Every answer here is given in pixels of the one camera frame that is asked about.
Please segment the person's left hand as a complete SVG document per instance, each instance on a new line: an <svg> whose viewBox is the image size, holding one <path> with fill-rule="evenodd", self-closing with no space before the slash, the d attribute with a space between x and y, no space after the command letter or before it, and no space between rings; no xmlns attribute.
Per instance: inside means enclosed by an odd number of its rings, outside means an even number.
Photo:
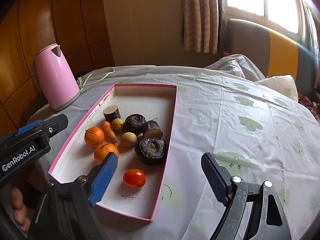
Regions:
<svg viewBox="0 0 320 240"><path fill-rule="evenodd" d="M28 217L27 208L23 202L23 194L16 188L11 188L11 206L14 210L14 219L22 232L28 232L31 220Z"/></svg>

